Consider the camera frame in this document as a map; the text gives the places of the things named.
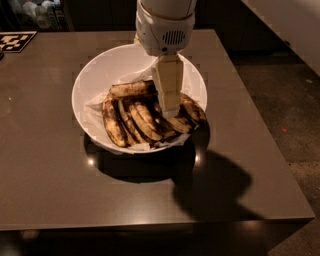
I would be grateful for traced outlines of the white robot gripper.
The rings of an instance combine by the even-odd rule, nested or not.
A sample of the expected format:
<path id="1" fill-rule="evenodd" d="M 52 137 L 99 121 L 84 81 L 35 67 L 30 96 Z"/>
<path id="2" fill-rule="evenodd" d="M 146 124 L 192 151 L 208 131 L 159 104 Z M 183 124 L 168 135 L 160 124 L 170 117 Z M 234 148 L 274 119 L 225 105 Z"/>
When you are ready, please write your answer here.
<path id="1" fill-rule="evenodd" d="M 151 71 L 165 118 L 174 117 L 179 111 L 184 64 L 177 53 L 189 42 L 196 3 L 197 0 L 137 0 L 137 37 L 148 55 L 159 56 Z"/>

